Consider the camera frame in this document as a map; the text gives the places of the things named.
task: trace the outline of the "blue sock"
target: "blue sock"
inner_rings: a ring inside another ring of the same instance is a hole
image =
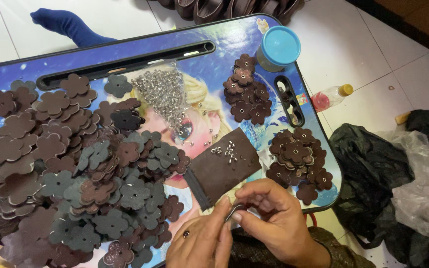
[[[88,47],[117,40],[94,33],[81,18],[70,11],[41,8],[31,13],[31,17],[35,24],[69,37],[78,47]]]

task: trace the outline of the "yellow bottle cap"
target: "yellow bottle cap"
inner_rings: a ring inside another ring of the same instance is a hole
[[[354,93],[354,88],[350,84],[345,84],[343,86],[338,87],[338,93],[342,97],[347,97],[350,94]]]

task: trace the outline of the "fingernail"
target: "fingernail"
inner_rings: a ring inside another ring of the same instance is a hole
[[[241,214],[237,213],[236,211],[231,215],[231,219],[235,220],[235,222],[240,223],[242,220]]]
[[[220,203],[220,205],[225,205],[227,203],[230,203],[229,197],[228,196],[223,196],[221,198],[221,201],[219,203]]]

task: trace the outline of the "blue lid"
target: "blue lid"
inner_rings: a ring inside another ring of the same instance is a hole
[[[261,50],[273,64],[288,66],[293,64],[301,54],[301,42],[288,27],[274,26],[264,34]]]

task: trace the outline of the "plastic bag of eyelets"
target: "plastic bag of eyelets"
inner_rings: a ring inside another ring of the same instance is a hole
[[[183,74],[178,70],[176,61],[151,64],[138,73],[140,75],[132,80],[135,89],[169,128],[178,131],[188,105],[183,90]]]

